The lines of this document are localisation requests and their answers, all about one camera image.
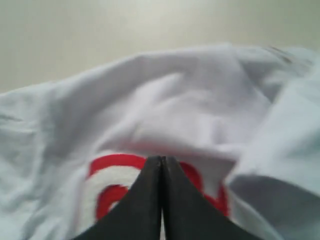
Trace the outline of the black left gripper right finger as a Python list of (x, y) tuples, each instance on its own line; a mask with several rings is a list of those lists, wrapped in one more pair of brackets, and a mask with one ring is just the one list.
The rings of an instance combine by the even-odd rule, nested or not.
[(223, 188), (214, 199), (192, 165), (162, 157), (162, 209), (167, 240), (248, 240), (250, 233), (228, 218)]

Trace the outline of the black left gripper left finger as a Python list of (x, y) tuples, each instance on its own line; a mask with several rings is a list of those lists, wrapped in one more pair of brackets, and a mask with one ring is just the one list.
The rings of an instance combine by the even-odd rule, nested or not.
[(162, 158), (149, 157), (128, 193), (75, 240), (159, 240)]

